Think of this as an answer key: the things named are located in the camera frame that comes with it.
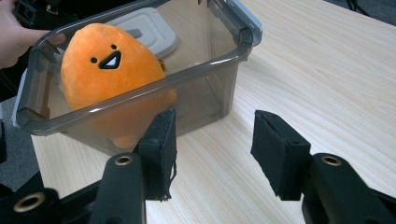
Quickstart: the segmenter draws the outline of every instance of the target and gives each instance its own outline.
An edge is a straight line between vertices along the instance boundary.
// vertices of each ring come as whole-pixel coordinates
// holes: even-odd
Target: plush toy face
[[[149,49],[121,29],[104,24],[91,24],[75,33],[61,69],[64,95],[74,110],[164,78]],[[131,148],[152,118],[176,97],[175,91],[159,93],[94,119],[90,126],[118,148]]]
[[[75,110],[163,77],[149,49],[120,28],[98,23],[75,33],[62,63],[64,93]]]

